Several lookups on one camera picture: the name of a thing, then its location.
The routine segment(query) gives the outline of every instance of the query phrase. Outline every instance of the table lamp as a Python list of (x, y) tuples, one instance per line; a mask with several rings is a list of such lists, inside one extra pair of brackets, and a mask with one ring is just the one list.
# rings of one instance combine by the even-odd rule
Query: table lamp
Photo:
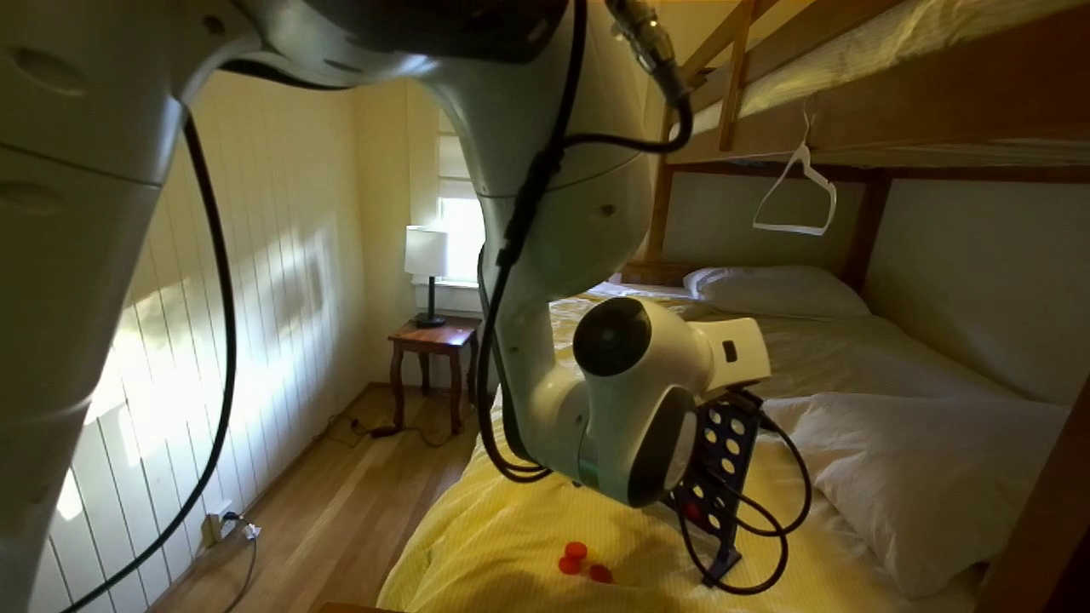
[(419, 314), (415, 326), (444, 326), (436, 314), (436, 275), (445, 274), (445, 232), (426, 224), (405, 224), (405, 274), (413, 280), (430, 280), (430, 309)]

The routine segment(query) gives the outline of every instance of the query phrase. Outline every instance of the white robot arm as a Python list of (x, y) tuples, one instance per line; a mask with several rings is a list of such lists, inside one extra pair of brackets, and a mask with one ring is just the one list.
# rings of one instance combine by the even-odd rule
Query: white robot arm
[[(650, 15), (636, 0), (610, 10), (664, 81)], [(575, 17), (569, 0), (0, 0), (0, 15), (0, 600), (19, 610), (185, 104), (209, 75), (235, 66), (313, 90), (430, 86), (485, 201), (493, 291), (517, 191), (553, 142)], [(636, 61), (612, 42), (612, 17), (589, 2), (569, 133), (644, 133), (621, 96)], [(543, 182), (493, 318), (521, 450), (626, 504), (667, 487), (704, 394), (765, 376), (753, 324), (687, 326), (642, 301), (589, 314), (583, 370), (555, 361), (549, 301), (606, 280), (636, 250), (646, 162), (575, 145)]]

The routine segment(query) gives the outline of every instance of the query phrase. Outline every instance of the wooden bed frame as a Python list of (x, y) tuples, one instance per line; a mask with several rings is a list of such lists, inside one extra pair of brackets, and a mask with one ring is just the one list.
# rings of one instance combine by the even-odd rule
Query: wooden bed frame
[[(863, 284), (889, 182), (1062, 182), (1090, 185), (1090, 2), (963, 42), (738, 118), (748, 81), (865, 25), (896, 0), (814, 0), (784, 22), (777, 0), (738, 0), (685, 61), (695, 114), (718, 104), (718, 129), (698, 133), (659, 167), (654, 221), (622, 264), (631, 284), (677, 284), (692, 264), (664, 260), (673, 175), (777, 176), (803, 135), (836, 182), (863, 182), (863, 221), (847, 284)], [(985, 585), (980, 610), (1090, 605), (1090, 379), (1039, 477), (1039, 487)]]

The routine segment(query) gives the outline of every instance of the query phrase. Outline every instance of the white bedsheet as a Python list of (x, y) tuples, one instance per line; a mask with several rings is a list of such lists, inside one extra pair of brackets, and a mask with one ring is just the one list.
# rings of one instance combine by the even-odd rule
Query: white bedsheet
[[(646, 291), (601, 287), (555, 302), (555, 341), (569, 352), (573, 326), (602, 296)], [(721, 318), (673, 291), (650, 291), (685, 318)], [(794, 422), (810, 390), (932, 390), (1009, 394), (1004, 387), (928, 352), (880, 318), (781, 318), (764, 319), (773, 376), (764, 386), (777, 422)], [(746, 494), (791, 521), (799, 502), (796, 465), (784, 443), (759, 438)], [(589, 561), (612, 583), (559, 571), (566, 543), (585, 543)], [(743, 561), (730, 583), (759, 583), (777, 557), (773, 543), (738, 534)], [(388, 610), (971, 610), (979, 571), (962, 574), (932, 600), (902, 600), (877, 556), (855, 539), (824, 496), (791, 539), (791, 568), (757, 600), (704, 590), (692, 568), (677, 523), (612, 504), (566, 477), (507, 485), (472, 450), (460, 485), (426, 513), (399, 564), (384, 580), (377, 605)]]
[[(905, 0), (753, 81), (743, 96), (738, 117), (753, 117), (759, 109), (877, 75), (905, 59), (1028, 25), (1076, 2), (1087, 0)], [(695, 117), (695, 133), (714, 127), (718, 104)]]

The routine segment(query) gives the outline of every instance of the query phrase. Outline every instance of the wooden nightstand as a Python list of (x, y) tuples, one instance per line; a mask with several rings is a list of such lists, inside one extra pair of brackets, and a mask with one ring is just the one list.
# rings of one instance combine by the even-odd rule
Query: wooden nightstand
[(419, 358), (419, 379), (421, 390), (433, 387), (430, 383), (430, 358), (445, 354), (450, 358), (450, 431), (464, 428), (460, 401), (464, 401), (464, 352), (470, 348), (470, 370), (467, 387), (472, 390), (472, 361), (476, 361), (476, 324), (472, 319), (450, 319), (444, 326), (405, 326), (388, 338), (391, 341), (391, 364), (388, 364), (388, 386), (394, 390), (394, 431), (405, 427), (405, 386), (402, 386), (402, 358), (413, 352)]

